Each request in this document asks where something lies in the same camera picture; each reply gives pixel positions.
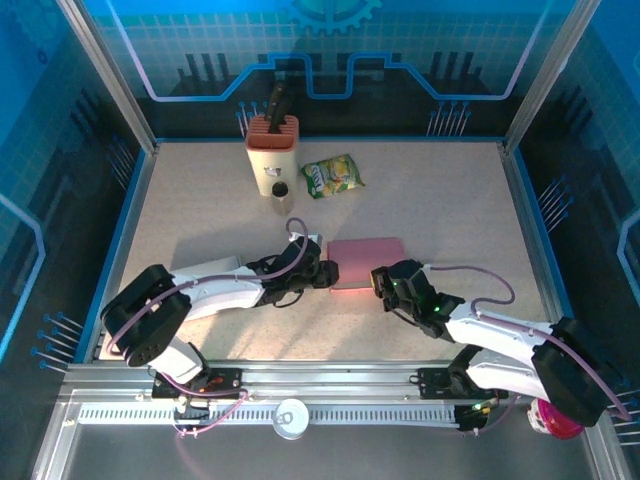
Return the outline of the green yellow snack bag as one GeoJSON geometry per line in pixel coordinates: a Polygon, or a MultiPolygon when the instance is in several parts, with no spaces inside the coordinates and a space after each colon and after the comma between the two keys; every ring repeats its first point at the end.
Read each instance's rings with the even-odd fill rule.
{"type": "Polygon", "coordinates": [[[305,164],[301,173],[313,199],[327,198],[365,186],[358,166],[350,154],[305,164]]]}

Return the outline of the pink lidded container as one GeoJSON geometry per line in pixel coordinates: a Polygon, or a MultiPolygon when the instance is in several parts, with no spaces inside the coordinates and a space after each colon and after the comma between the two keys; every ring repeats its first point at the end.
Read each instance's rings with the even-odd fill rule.
{"type": "Polygon", "coordinates": [[[575,438],[584,431],[583,426],[562,415],[549,402],[538,398],[531,401],[527,418],[534,431],[560,440],[575,438]]]}

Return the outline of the pink paper box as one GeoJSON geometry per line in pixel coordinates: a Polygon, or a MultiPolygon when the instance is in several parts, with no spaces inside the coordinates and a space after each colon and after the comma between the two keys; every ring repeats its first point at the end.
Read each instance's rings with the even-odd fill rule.
{"type": "Polygon", "coordinates": [[[370,273],[406,258],[397,237],[333,240],[327,245],[327,259],[338,265],[339,279],[332,292],[371,290],[370,273]]]}

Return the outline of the aluminium frame post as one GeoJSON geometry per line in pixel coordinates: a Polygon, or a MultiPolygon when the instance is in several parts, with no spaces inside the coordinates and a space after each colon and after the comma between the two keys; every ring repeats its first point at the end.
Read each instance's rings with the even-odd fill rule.
{"type": "Polygon", "coordinates": [[[87,8],[81,0],[55,1],[141,148],[154,155],[156,137],[87,8]]]}
{"type": "Polygon", "coordinates": [[[506,156],[513,155],[524,138],[601,2],[602,0],[575,0],[507,130],[503,146],[506,156]]]}

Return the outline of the aluminium mounting rail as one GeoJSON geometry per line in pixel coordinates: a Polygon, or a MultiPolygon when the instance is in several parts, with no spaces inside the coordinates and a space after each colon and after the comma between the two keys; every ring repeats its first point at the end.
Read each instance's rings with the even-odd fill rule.
{"type": "MultiPolygon", "coordinates": [[[[254,401],[295,397],[313,403],[417,403],[409,377],[421,368],[445,369],[444,361],[212,361],[213,368],[237,368],[254,401]]],[[[149,402],[155,375],[119,361],[75,364],[62,381],[59,400],[149,402]]]]}

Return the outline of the small dark-lidded jar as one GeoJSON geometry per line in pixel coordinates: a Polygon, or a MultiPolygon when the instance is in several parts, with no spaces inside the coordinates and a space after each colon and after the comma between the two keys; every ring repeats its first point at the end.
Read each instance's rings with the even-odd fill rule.
{"type": "Polygon", "coordinates": [[[294,206],[294,197],[289,186],[278,181],[271,188],[271,202],[274,211],[281,216],[288,216],[294,206]]]}

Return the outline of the silver tin can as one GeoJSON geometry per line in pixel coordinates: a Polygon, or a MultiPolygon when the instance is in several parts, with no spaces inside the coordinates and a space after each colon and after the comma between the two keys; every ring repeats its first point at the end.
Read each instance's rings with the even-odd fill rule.
{"type": "Polygon", "coordinates": [[[307,430],[310,414],[307,406],[300,400],[283,400],[274,410],[272,424],[275,432],[285,440],[297,440],[307,430]]]}

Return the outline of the beige knife block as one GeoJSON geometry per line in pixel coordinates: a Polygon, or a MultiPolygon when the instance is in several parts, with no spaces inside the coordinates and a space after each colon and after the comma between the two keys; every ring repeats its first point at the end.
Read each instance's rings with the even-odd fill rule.
{"type": "Polygon", "coordinates": [[[296,159],[299,143],[299,121],[286,115],[278,133],[269,132],[264,115],[253,116],[245,135],[245,147],[259,194],[269,197],[277,182],[290,191],[296,186],[299,167],[296,159]]]}

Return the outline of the white paper box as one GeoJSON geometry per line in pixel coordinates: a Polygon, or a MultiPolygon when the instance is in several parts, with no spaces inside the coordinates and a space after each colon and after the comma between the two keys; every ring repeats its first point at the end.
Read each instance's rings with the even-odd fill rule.
{"type": "Polygon", "coordinates": [[[171,274],[174,276],[177,282],[184,283],[191,279],[199,279],[211,275],[227,274],[241,267],[240,258],[237,255],[229,256],[226,258],[212,260],[197,265],[183,267],[180,269],[172,270],[171,274]]]}

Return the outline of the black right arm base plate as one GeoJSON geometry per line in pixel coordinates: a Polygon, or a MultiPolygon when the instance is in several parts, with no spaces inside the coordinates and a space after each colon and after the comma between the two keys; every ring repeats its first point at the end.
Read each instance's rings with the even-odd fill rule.
{"type": "Polygon", "coordinates": [[[420,368],[409,377],[409,382],[418,387],[420,398],[429,399],[478,399],[488,400],[497,397],[506,399],[504,390],[481,389],[465,379],[452,380],[447,368],[420,368]]]}

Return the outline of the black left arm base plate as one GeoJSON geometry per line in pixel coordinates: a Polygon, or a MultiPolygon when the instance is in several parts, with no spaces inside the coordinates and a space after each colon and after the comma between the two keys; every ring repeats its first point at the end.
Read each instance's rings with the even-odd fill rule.
{"type": "Polygon", "coordinates": [[[238,399],[242,387],[242,370],[237,368],[207,369],[192,380],[176,388],[164,375],[156,373],[152,388],[152,398],[176,400],[180,395],[188,398],[238,399]]]}

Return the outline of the black handled knife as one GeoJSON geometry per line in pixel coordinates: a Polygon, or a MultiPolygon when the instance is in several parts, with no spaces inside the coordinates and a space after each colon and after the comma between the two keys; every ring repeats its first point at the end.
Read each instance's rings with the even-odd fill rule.
{"type": "Polygon", "coordinates": [[[269,124],[268,132],[270,132],[270,124],[272,120],[272,116],[276,109],[276,106],[281,101],[283,97],[285,97],[286,93],[286,83],[284,81],[277,81],[274,84],[273,90],[271,92],[271,96],[268,101],[267,110],[265,113],[265,121],[269,124]]]}
{"type": "Polygon", "coordinates": [[[280,126],[286,123],[285,117],[291,108],[292,102],[293,98],[291,96],[285,96],[278,103],[270,124],[271,133],[279,134],[281,132],[280,126]]]}

